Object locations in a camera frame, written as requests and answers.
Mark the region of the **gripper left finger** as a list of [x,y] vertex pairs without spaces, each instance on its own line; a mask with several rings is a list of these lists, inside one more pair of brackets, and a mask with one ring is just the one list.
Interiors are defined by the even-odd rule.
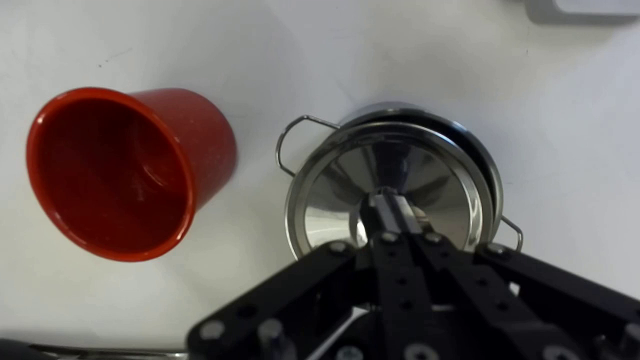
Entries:
[[403,196],[379,193],[359,216],[368,242],[333,240],[197,323],[190,360],[425,360],[434,315],[414,251],[434,234]]

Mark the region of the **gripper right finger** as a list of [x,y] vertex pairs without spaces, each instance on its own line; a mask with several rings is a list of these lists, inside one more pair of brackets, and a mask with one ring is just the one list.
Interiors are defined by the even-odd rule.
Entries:
[[640,300],[501,244],[458,250],[394,196],[427,289],[494,360],[640,360]]

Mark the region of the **silver lid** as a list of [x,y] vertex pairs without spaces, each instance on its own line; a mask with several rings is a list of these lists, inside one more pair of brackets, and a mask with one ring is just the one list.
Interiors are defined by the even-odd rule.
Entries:
[[336,130],[295,174],[285,225],[296,258],[334,240],[357,247],[368,237],[361,205],[390,191],[418,225],[460,249],[492,241],[503,210],[500,184],[482,172],[462,142],[443,130],[375,121]]

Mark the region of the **red pot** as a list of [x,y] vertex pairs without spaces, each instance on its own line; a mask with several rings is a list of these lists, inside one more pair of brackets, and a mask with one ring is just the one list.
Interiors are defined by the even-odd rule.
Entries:
[[237,159],[226,116],[184,88],[70,89],[39,110],[26,141],[46,216],[76,246],[119,262],[180,244]]

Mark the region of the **dark pan with silver rim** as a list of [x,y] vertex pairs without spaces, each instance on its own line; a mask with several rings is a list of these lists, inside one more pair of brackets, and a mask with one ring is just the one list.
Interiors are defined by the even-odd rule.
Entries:
[[189,360],[183,350],[87,348],[0,338],[0,360]]

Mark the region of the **grey and white box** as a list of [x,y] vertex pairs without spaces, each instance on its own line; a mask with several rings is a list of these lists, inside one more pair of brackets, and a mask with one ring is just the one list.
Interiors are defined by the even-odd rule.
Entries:
[[640,0],[522,0],[532,22],[613,26],[640,20]]

